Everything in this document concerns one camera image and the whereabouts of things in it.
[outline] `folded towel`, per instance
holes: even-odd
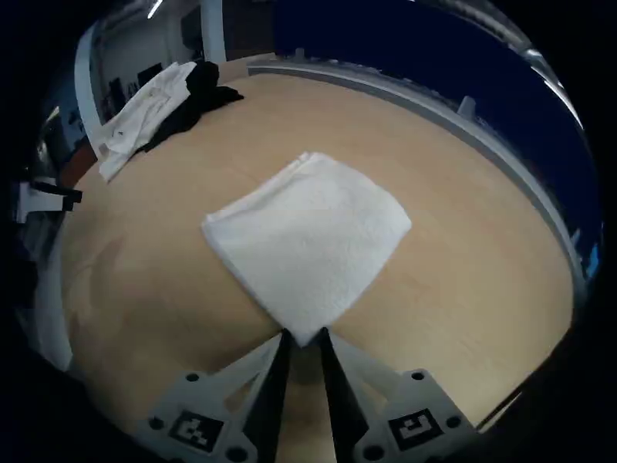
[[[360,297],[411,221],[363,174],[304,153],[201,227],[236,278],[304,346]]]
[[[100,143],[109,149],[99,172],[110,181],[160,124],[189,97],[186,79],[195,63],[173,63],[141,87],[124,108],[101,127]]]

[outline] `table surface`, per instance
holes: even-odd
[[[219,370],[277,333],[200,223],[321,151],[389,191],[413,222],[334,331],[396,370],[428,369],[477,423],[570,323],[568,263],[540,214],[473,148],[391,103],[290,76],[228,85],[245,100],[138,154],[110,184],[95,166],[77,185],[62,294],[94,401],[130,432],[182,370]],[[292,355],[279,461],[334,461],[317,354]]]

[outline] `black cloth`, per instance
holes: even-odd
[[[150,151],[175,133],[193,128],[202,114],[244,99],[235,89],[217,86],[219,72],[216,64],[210,61],[196,63],[187,76],[189,97],[161,123],[150,141],[138,151]]]

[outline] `blue partition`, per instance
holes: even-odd
[[[579,255],[598,241],[595,166],[580,126],[519,55],[475,24],[410,0],[278,0],[277,54],[338,59],[408,78],[460,102],[505,139],[546,187]]]

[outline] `white cloth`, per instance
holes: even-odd
[[[187,76],[196,66],[174,63],[141,87],[124,108],[101,127],[99,143],[109,154],[99,172],[110,181],[140,147],[146,144],[167,116],[189,97]]]
[[[411,221],[363,174],[304,153],[201,227],[244,287],[304,346],[360,297]]]

